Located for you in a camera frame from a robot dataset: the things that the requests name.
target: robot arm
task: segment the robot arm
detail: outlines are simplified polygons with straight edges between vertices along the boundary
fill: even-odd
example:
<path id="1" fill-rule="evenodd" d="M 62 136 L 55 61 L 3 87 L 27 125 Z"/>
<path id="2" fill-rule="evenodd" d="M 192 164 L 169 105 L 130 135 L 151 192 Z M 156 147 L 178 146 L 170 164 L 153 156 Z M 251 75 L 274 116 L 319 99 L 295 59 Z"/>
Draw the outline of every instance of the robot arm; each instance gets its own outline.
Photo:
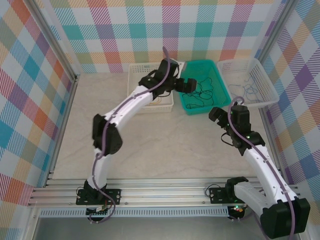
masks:
<path id="1" fill-rule="evenodd" d="M 227 112 L 221 108 L 214 107 L 209 113 L 209 119 L 213 122 L 218 120 L 217 124 L 226 130 L 226 134 L 232 139 L 232 145 L 256 172 L 265 193 L 263 195 L 256 190 L 245 177 L 231 178 L 225 185 L 230 202 L 242 200 L 248 204 L 260 218 L 263 231 L 271 239 L 290 234 L 292 216 L 295 218 L 294 233 L 304 232 L 310 212 L 308 201 L 305 198 L 299 199 L 280 175 L 262 137 L 251 130 L 248 108 L 234 105 L 230 113 L 233 127 L 230 126 Z"/>
<path id="2" fill-rule="evenodd" d="M 157 70 L 143 77 L 135 90 L 122 103 L 105 115 L 97 114 L 93 118 L 92 139 L 94 155 L 92 176 L 78 191 L 77 205 L 100 205 L 104 203 L 107 189 L 107 168 L 113 154 L 122 146 L 120 130 L 144 106 L 151 103 L 164 92 L 176 90 L 182 93 L 192 93 L 197 86 L 195 79 L 187 81 L 180 78 L 184 68 L 183 62 L 162 60 Z"/>

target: white arm segment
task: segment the white arm segment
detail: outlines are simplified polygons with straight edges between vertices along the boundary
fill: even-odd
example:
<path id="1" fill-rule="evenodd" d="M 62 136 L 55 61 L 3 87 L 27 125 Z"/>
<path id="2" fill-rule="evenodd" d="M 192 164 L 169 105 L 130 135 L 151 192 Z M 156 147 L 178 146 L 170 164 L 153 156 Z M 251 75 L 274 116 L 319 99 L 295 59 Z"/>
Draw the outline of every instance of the white arm segment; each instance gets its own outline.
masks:
<path id="1" fill-rule="evenodd" d="M 148 88 L 145 86 L 137 86 L 135 90 L 132 92 L 130 96 L 127 98 L 130 98 L 138 93 L 142 93 L 146 91 Z M 115 124 L 118 131 L 121 130 L 121 128 L 126 125 L 126 123 L 144 106 L 147 104 L 151 103 L 153 101 L 153 94 L 150 92 L 147 92 L 141 96 L 138 96 L 135 99 L 132 99 L 129 101 L 125 106 L 121 108 L 121 110 L 112 118 L 111 124 Z M 115 107 L 113 110 L 110 112 L 106 113 L 104 115 L 104 119 L 108 120 L 109 118 L 112 117 L 114 114 L 115 110 L 119 107 Z M 96 156 L 97 153 L 101 153 L 101 150 L 99 148 L 94 149 L 94 156 Z M 107 156 L 102 157 L 100 160 L 97 161 L 95 165 L 95 170 L 94 170 L 94 175 L 95 175 L 95 181 L 96 184 L 98 185 L 99 188 L 102 188 L 106 185 L 107 183 L 107 167 L 108 167 L 108 162 L 110 161 L 110 158 L 112 157 L 111 154 L 108 154 Z M 96 189 L 92 176 L 90 176 L 87 179 L 89 185 Z"/>
<path id="2" fill-rule="evenodd" d="M 295 192 L 287 185 L 285 180 L 279 174 L 274 162 L 271 160 L 268 153 L 268 149 L 265 146 L 257 145 L 256 146 L 264 156 L 266 156 L 267 161 L 274 168 L 276 174 L 280 178 L 282 184 L 284 185 L 285 191 L 288 193 L 289 198 L 293 201 L 297 196 Z M 278 183 L 275 175 L 269 168 L 268 164 L 260 156 L 259 153 L 253 148 L 247 149 L 244 152 L 245 159 L 250 163 L 256 172 L 257 178 L 259 179 L 262 188 L 265 192 L 265 196 L 262 193 L 258 192 L 249 182 L 240 182 L 234 186 L 235 196 L 246 204 L 248 204 L 256 214 L 260 217 L 263 213 L 263 208 L 269 208 L 274 204 L 277 204 L 278 200 L 286 203 L 288 202 L 285 193 L 282 191 L 280 184 Z"/>

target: white plastic basket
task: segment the white plastic basket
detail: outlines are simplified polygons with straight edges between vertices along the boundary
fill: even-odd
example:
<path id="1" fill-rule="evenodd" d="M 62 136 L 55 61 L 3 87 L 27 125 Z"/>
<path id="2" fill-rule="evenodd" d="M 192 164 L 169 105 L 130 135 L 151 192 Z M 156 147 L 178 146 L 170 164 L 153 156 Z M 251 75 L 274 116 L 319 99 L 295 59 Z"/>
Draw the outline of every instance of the white plastic basket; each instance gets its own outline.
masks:
<path id="1" fill-rule="evenodd" d="M 132 63 L 129 65 L 129 76 L 128 76 L 128 88 L 127 95 L 129 96 L 135 88 L 138 86 L 141 78 L 146 76 L 153 70 L 158 69 L 160 62 L 149 62 L 149 63 Z M 151 113 L 169 113 L 172 111 L 174 105 L 174 97 L 171 92 L 169 96 L 157 97 L 151 104 L 143 107 L 138 113 L 140 114 L 151 114 Z"/>
<path id="2" fill-rule="evenodd" d="M 246 106 L 257 108 L 279 101 L 277 91 L 258 59 L 219 61 L 217 68 L 227 84 L 231 99 L 241 96 Z"/>

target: cable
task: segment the cable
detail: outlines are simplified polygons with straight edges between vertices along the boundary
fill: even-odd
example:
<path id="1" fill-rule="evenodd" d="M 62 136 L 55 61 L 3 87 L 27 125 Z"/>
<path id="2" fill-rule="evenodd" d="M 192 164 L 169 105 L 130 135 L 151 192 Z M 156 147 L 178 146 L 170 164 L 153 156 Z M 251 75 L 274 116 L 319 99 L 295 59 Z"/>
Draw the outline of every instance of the cable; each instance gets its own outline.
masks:
<path id="1" fill-rule="evenodd" d="M 150 102 L 149 104 L 159 104 L 159 103 L 161 103 L 161 98 L 159 98 L 159 97 L 157 97 L 156 99 L 158 99 L 158 101 L 156 101 L 156 102 Z"/>
<path id="2" fill-rule="evenodd" d="M 105 200 L 104 204 L 105 204 L 106 209 L 110 210 L 112 208 L 112 203 L 110 204 L 110 207 L 108 207 L 108 200 L 107 199 Z"/>
<path id="3" fill-rule="evenodd" d="M 213 90 L 214 90 L 213 80 L 211 77 L 206 77 L 204 80 L 198 81 L 195 91 L 191 93 L 182 94 L 182 98 L 186 103 L 194 102 L 194 103 L 187 103 L 185 107 L 187 109 L 196 109 L 196 108 L 203 108 L 206 106 L 212 106 L 215 102 Z"/>
<path id="4" fill-rule="evenodd" d="M 79 186 L 79 187 L 75 190 L 75 194 L 76 194 L 77 196 L 79 196 L 79 195 L 78 195 L 78 189 L 83 189 L 83 187 L 82 187 L 82 186 Z"/>
<path id="5" fill-rule="evenodd" d="M 170 71 L 170 57 L 169 57 L 169 53 L 167 51 L 167 49 L 165 47 L 162 48 L 163 49 L 163 52 L 165 54 L 165 57 L 166 57 L 166 61 L 168 62 L 167 64 L 167 69 L 166 69 L 166 73 L 165 73 L 165 76 L 163 77 L 163 79 L 157 84 L 155 85 L 154 87 L 150 88 L 150 89 L 147 89 L 143 92 L 140 92 L 140 93 L 137 93 L 136 95 L 134 96 L 131 96 L 129 98 L 127 98 L 125 101 L 123 101 L 123 103 L 121 103 L 121 105 L 113 112 L 112 116 L 107 120 L 106 124 L 104 125 L 103 127 L 103 132 L 102 132 L 102 147 L 101 147 L 101 153 L 97 153 L 95 155 L 95 159 L 94 159 L 94 162 L 93 162 L 93 167 L 92 167 L 92 182 L 95 186 L 95 188 L 102 194 L 104 195 L 107 199 L 109 199 L 111 201 L 111 203 L 113 204 L 113 209 L 112 209 L 112 212 L 109 216 L 106 216 L 104 217 L 102 220 L 100 221 L 93 221 L 91 219 L 91 216 L 92 214 L 89 215 L 89 220 L 90 220 L 90 223 L 96 223 L 96 224 L 100 224 L 100 223 L 103 223 L 105 221 L 107 221 L 109 218 L 111 218 L 111 216 L 115 213 L 116 211 L 116 203 L 115 201 L 112 199 L 112 197 L 110 197 L 108 194 L 106 194 L 105 192 L 103 192 L 100 187 L 98 187 L 97 185 L 97 182 L 95 180 L 95 168 L 96 168 L 96 164 L 97 164 L 97 161 L 100 160 L 103 156 L 104 156 L 104 153 L 106 151 L 106 146 L 107 146 L 107 141 L 106 141 L 106 135 L 107 135 L 107 129 L 108 129 L 108 125 L 110 124 L 111 120 L 113 119 L 113 117 L 120 111 L 121 108 L 123 108 L 128 102 L 130 102 L 132 99 L 135 99 L 143 94 L 146 94 L 146 93 L 150 93 L 152 92 L 154 89 L 158 88 L 159 86 L 161 86 L 165 80 L 167 79 L 168 75 L 169 75 L 169 71 Z"/>
<path id="6" fill-rule="evenodd" d="M 205 194 L 208 198 L 210 198 L 210 196 L 208 196 L 207 191 L 208 191 L 208 189 L 209 189 L 211 186 L 213 186 L 213 185 L 216 185 L 216 186 L 218 186 L 219 188 L 221 188 L 218 184 L 215 184 L 215 183 L 213 183 L 213 184 L 211 184 L 210 186 L 208 186 L 208 187 L 206 188 L 206 190 L 204 191 L 204 194 Z"/>
<path id="7" fill-rule="evenodd" d="M 232 145 L 231 143 L 228 143 L 228 142 L 226 142 L 225 140 L 222 139 L 223 136 L 225 136 L 225 135 L 227 135 L 227 134 L 228 134 L 228 133 L 225 132 L 224 134 L 221 135 L 221 141 L 222 141 L 223 143 L 228 144 L 229 146 L 233 147 L 233 145 Z"/>
<path id="8" fill-rule="evenodd" d="M 165 98 L 165 97 L 168 97 L 170 96 L 171 92 L 169 92 L 167 95 L 164 95 L 164 96 L 159 96 L 159 98 Z"/>
<path id="9" fill-rule="evenodd" d="M 152 70 L 151 72 L 148 73 L 148 76 L 151 76 L 152 74 L 154 74 L 157 70 Z"/>
<path id="10" fill-rule="evenodd" d="M 245 99 L 241 96 L 237 96 L 235 97 L 229 107 L 228 107 L 228 114 L 227 114 L 227 117 L 228 117 L 228 122 L 230 124 L 230 127 L 232 128 L 232 130 L 234 131 L 234 133 L 240 138 L 242 139 L 243 141 L 245 141 L 247 144 L 249 144 L 254 150 L 256 150 L 256 152 L 263 158 L 263 160 L 265 160 L 266 164 L 268 165 L 268 167 L 270 168 L 270 170 L 272 171 L 274 177 L 276 178 L 277 182 L 279 183 L 282 191 L 284 192 L 284 195 L 288 201 L 288 204 L 289 204 L 289 207 L 290 207 L 290 211 L 291 211 L 291 230 L 290 230 L 290 235 L 289 235 L 289 239 L 291 240 L 293 238 L 293 235 L 295 233 L 295 227 L 296 227 L 296 216 L 295 216 L 295 210 L 294 210 L 294 206 L 290 200 L 290 197 L 289 197 L 289 194 L 287 193 L 286 191 L 286 188 L 285 186 L 283 185 L 282 181 L 280 180 L 276 170 L 272 167 L 271 163 L 268 161 L 268 159 L 266 158 L 266 156 L 252 143 L 250 142 L 249 140 L 247 140 L 245 137 L 243 137 L 237 130 L 236 128 L 234 127 L 234 124 L 232 123 L 231 121 L 231 107 L 234 105 L 234 103 L 237 101 L 237 100 L 241 100 L 241 103 L 243 104 L 245 102 Z"/>
<path id="11" fill-rule="evenodd" d="M 228 85 L 228 88 L 230 90 L 230 94 L 232 96 L 235 96 L 237 97 L 236 94 L 234 94 L 232 91 L 231 91 L 231 88 L 232 86 L 234 87 L 241 87 L 243 88 L 243 95 L 242 97 L 246 98 L 248 101 L 250 102 L 258 102 L 258 103 L 261 103 L 262 101 L 259 99 L 259 97 L 257 96 L 257 93 L 259 92 L 256 88 L 253 87 L 253 85 L 255 85 L 255 81 L 254 81 L 254 78 L 252 76 L 250 76 L 247 80 L 244 80 L 244 83 L 247 83 L 245 86 L 241 85 L 241 84 L 229 84 Z M 250 99 L 250 95 L 254 95 L 255 96 L 255 99 Z"/>

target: plaid wall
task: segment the plaid wall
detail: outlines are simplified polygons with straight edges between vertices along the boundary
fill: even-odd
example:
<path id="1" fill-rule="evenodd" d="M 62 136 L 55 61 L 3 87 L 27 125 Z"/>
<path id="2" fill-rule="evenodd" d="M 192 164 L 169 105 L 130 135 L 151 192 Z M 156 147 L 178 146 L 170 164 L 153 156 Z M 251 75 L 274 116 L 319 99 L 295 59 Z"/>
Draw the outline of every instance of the plaid wall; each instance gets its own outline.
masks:
<path id="1" fill-rule="evenodd" d="M 96 73 L 159 62 L 162 46 L 180 61 L 254 56 L 257 41 L 263 41 L 262 49 L 270 33 L 265 21 L 272 29 L 286 0 L 50 0 L 59 26 L 42 0 L 37 2 L 70 63 L 75 65 L 67 45 L 79 68 Z M 270 10 L 279 4 L 272 19 Z"/>
<path id="2" fill-rule="evenodd" d="M 45 177 L 71 80 L 22 0 L 0 0 L 0 240 L 26 227 Z"/>
<path id="3" fill-rule="evenodd" d="M 281 162 L 320 225 L 320 0 L 298 3 L 264 68 L 280 96 L 267 116 Z"/>
<path id="4" fill-rule="evenodd" d="M 288 0 L 281 0 L 281 3 L 278 7 L 278 9 L 276 10 L 276 13 L 274 14 L 273 18 L 272 18 L 272 21 L 267 29 L 267 31 L 265 32 L 264 36 L 263 36 L 263 39 L 259 45 L 259 49 L 256 51 L 256 54 L 255 54 L 255 58 L 257 59 L 262 51 L 262 49 L 264 49 L 269 37 L 270 37 L 270 34 L 272 32 L 272 30 L 274 29 L 274 27 L 276 26 L 276 23 L 277 23 L 277 20 L 279 19 L 282 11 L 284 10 L 284 7 L 286 5 Z"/>

